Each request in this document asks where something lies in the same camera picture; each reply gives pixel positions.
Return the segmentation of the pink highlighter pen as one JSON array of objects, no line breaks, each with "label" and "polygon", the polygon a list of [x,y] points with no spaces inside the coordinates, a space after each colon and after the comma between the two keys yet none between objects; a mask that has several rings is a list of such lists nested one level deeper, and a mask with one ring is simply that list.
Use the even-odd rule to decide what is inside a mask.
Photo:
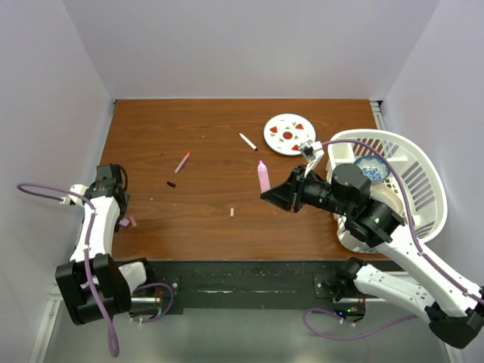
[{"label": "pink highlighter pen", "polygon": [[270,186],[268,168],[263,163],[263,160],[260,160],[258,163],[257,174],[258,174],[260,191],[264,193],[268,191],[271,188],[271,186]]}]

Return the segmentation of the pink highlighter cap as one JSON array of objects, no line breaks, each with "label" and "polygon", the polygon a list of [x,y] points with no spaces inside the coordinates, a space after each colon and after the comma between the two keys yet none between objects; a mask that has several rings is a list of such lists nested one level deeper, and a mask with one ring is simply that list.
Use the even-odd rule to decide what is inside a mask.
[{"label": "pink highlighter cap", "polygon": [[118,222],[118,225],[127,228],[129,226],[136,227],[138,223],[136,222],[135,218],[133,216],[129,216],[128,218],[122,218]]}]

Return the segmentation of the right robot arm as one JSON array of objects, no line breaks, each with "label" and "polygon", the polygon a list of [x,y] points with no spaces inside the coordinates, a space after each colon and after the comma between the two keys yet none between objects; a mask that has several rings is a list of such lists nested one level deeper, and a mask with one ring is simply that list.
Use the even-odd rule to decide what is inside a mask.
[{"label": "right robot arm", "polygon": [[478,336],[483,327],[483,288],[414,240],[404,218],[371,196],[371,181],[357,166],[340,164],[325,181],[300,165],[283,184],[260,197],[291,213],[310,205],[345,217],[351,236],[389,257],[415,280],[401,281],[350,258],[331,285],[338,298],[363,293],[384,299],[422,319],[440,340],[457,349]]}]

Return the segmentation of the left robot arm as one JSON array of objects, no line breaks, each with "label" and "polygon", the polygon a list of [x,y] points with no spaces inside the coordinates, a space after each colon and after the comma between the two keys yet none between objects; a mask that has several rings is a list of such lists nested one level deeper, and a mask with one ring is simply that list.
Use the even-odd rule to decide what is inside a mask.
[{"label": "left robot arm", "polygon": [[145,258],[117,265],[111,256],[129,203],[126,170],[119,164],[97,166],[89,186],[73,185],[61,203],[84,208],[82,230],[70,261],[59,265],[55,280],[76,325],[101,320],[103,315],[91,291],[86,267],[109,317],[129,312],[132,294],[150,296],[157,287],[154,270]]}]

